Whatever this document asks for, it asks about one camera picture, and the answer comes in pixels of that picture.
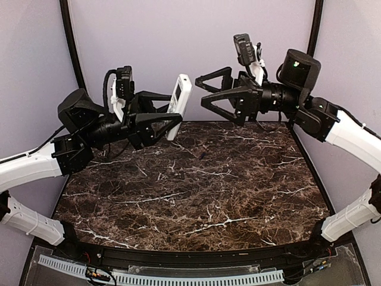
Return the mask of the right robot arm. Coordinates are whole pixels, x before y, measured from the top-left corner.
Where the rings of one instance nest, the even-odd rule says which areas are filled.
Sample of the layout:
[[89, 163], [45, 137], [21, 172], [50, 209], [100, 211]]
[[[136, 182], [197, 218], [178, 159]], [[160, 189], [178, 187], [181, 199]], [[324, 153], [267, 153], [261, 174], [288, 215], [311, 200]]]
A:
[[289, 49], [277, 71], [277, 83], [259, 82], [250, 70], [231, 76], [225, 67], [196, 78], [208, 92], [202, 107], [243, 126], [258, 113], [277, 111], [313, 138], [339, 147], [380, 171], [380, 136], [360, 123], [348, 110], [320, 97], [312, 97], [321, 64], [312, 56]]

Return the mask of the white remote control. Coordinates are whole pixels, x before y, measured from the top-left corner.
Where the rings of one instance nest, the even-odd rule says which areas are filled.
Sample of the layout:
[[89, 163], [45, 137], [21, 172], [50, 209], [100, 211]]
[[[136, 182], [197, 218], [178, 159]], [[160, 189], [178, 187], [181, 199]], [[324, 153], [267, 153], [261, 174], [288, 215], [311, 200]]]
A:
[[191, 93], [192, 83], [189, 76], [183, 73], [179, 74], [173, 89], [167, 113], [178, 113], [181, 116], [184, 116]]

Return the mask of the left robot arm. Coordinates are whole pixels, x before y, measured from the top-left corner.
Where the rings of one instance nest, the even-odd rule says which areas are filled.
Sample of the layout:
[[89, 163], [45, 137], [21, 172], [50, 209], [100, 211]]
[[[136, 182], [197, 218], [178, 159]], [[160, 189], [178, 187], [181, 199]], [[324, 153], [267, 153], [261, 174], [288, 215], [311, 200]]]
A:
[[183, 116], [171, 109], [170, 95], [152, 92], [128, 93], [121, 108], [110, 113], [95, 104], [83, 89], [70, 93], [58, 106], [62, 125], [35, 149], [1, 160], [1, 223], [60, 247], [71, 260], [84, 255], [74, 226], [53, 220], [16, 200], [10, 189], [45, 178], [72, 175], [85, 169], [93, 149], [128, 140], [141, 150], [162, 137], [169, 141], [177, 134]]

